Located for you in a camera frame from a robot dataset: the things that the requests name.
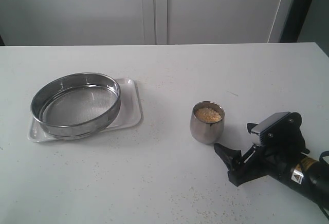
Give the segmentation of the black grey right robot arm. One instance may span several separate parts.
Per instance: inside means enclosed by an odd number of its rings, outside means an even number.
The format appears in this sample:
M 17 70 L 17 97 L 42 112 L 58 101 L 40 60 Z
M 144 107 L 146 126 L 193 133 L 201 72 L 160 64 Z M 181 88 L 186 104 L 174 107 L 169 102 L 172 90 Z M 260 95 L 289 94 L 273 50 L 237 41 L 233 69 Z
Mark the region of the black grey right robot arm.
M 328 163 L 323 152 L 319 160 L 310 151 L 300 130 L 299 113 L 274 113 L 261 123 L 248 123 L 248 132 L 256 137 L 245 153 L 214 145 L 216 154 L 228 168 L 228 179 L 235 186 L 270 176 L 318 205 L 328 209 Z

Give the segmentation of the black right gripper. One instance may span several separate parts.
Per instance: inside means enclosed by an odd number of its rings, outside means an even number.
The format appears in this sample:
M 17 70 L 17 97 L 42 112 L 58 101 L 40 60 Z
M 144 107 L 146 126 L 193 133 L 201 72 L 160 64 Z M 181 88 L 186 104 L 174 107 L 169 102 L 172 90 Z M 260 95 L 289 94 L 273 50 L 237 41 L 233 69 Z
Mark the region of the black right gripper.
M 263 176 L 271 176 L 283 182 L 291 177 L 290 171 L 310 153 L 300 127 L 302 117 L 291 112 L 288 117 L 270 129 L 264 146 L 253 146 L 244 155 L 219 143 L 214 144 L 215 153 L 228 168 L 228 178 L 235 186 Z M 257 123 L 247 123 L 251 134 Z

